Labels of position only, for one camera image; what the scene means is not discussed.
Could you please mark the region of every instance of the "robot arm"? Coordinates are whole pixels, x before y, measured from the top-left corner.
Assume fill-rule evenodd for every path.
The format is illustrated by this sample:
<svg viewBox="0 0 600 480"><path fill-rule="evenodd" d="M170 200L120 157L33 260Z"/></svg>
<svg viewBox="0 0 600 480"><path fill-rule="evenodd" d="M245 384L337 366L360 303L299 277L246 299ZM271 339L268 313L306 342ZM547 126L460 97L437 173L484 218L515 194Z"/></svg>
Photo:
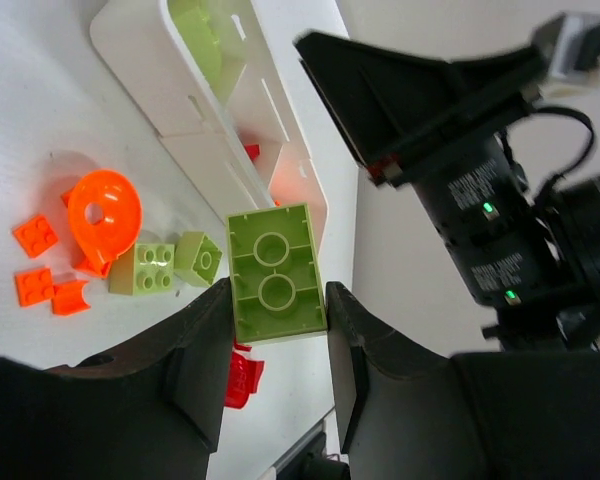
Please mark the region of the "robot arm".
<svg viewBox="0 0 600 480"><path fill-rule="evenodd" d="M600 176L560 180L595 146L590 119L545 99L597 88L600 16L564 14L514 52L446 62L322 33L297 42L305 70L370 179L411 184L505 349L589 348L600 335ZM571 117L590 138L533 201L506 129Z"/></svg>

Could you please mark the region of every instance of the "white surface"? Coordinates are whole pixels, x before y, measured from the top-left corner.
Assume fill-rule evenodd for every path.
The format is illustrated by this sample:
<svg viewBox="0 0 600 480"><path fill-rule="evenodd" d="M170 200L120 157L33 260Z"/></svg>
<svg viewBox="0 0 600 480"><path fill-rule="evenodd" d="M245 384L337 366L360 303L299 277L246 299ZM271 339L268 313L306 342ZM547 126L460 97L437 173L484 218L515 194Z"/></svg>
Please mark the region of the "white surface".
<svg viewBox="0 0 600 480"><path fill-rule="evenodd" d="M96 167L129 176L145 206L143 238L169 240L202 229L223 247L224 228L160 145L154 130L93 50L88 26L105 0L0 1L0 355L38 367L75 364L162 320L200 290L133 299L92 281L82 315L52 317L49 305L17 306L14 272L47 264L71 272L75 248L60 193ZM313 26L344 31L335 4L258 0L263 29L329 203L320 265L323 281L350 285L357 170L304 75L291 45ZM62 245L30 261L10 230L42 211ZM221 268L227 274L227 265ZM254 350L267 361L259 393L227 410L209 478L258 478L333 405L325 337Z"/></svg>
<svg viewBox="0 0 600 480"><path fill-rule="evenodd" d="M558 11L600 13L600 0L340 0L352 37L422 56L478 56L529 40ZM590 115L598 150L582 175L600 170L600 90L569 99ZM575 122L544 118L512 132L516 159L532 188L582 148L585 130ZM493 312L473 303L413 191L377 189L361 178L354 293L375 314L438 353L497 348L480 327Z"/></svg>
<svg viewBox="0 0 600 480"><path fill-rule="evenodd" d="M213 91L167 0L109 0L91 24L91 38L221 219L272 207L269 190L299 186L293 202L309 204L320 245L326 202L253 7L210 1L208 10L223 55ZM253 143L261 146L255 164L243 148ZM288 204L286 197L275 200Z"/></svg>

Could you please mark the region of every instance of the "silver metal part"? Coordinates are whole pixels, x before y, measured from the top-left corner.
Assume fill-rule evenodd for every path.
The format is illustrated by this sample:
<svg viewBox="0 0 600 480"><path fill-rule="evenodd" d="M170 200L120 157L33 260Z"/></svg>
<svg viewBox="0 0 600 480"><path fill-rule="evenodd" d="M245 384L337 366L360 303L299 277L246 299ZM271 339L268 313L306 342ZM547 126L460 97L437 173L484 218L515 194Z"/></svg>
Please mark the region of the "silver metal part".
<svg viewBox="0 0 600 480"><path fill-rule="evenodd" d="M531 43L549 64L539 84L544 98L581 95L600 87L600 67L589 72L575 69L585 35L599 25L600 15L564 13L534 31Z"/></svg>

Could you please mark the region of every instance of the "orange toy brick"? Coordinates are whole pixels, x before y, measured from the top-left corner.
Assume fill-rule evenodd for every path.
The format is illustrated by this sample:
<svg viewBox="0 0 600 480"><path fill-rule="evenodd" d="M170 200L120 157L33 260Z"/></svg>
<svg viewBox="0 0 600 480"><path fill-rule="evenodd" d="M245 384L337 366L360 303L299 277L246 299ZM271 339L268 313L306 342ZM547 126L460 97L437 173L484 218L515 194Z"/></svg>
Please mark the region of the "orange toy brick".
<svg viewBox="0 0 600 480"><path fill-rule="evenodd" d="M56 315L74 315L91 308L82 296L83 287L89 282L75 280L73 282L55 285L55 296L51 300L51 308Z"/></svg>
<svg viewBox="0 0 600 480"><path fill-rule="evenodd" d="M55 295L51 270L41 268L15 275L18 300L21 307L50 300Z"/></svg>
<svg viewBox="0 0 600 480"><path fill-rule="evenodd" d="M13 235L29 258L36 258L58 243L58 237L44 215L37 215L14 229Z"/></svg>

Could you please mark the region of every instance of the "green toy brick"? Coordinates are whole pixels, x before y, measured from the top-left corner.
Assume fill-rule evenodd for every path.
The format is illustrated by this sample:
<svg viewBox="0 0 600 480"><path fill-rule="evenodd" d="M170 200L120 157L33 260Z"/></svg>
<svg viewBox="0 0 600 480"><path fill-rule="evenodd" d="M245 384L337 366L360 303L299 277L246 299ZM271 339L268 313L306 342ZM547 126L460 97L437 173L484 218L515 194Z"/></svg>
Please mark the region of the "green toy brick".
<svg viewBox="0 0 600 480"><path fill-rule="evenodd" d="M171 290L174 246L136 243L113 262L109 292L122 295L149 295Z"/></svg>
<svg viewBox="0 0 600 480"><path fill-rule="evenodd" d="M215 282L222 251L203 232L185 232L176 245L175 274L194 287Z"/></svg>
<svg viewBox="0 0 600 480"><path fill-rule="evenodd" d="M227 232L239 343L327 329L306 205L229 216Z"/></svg>

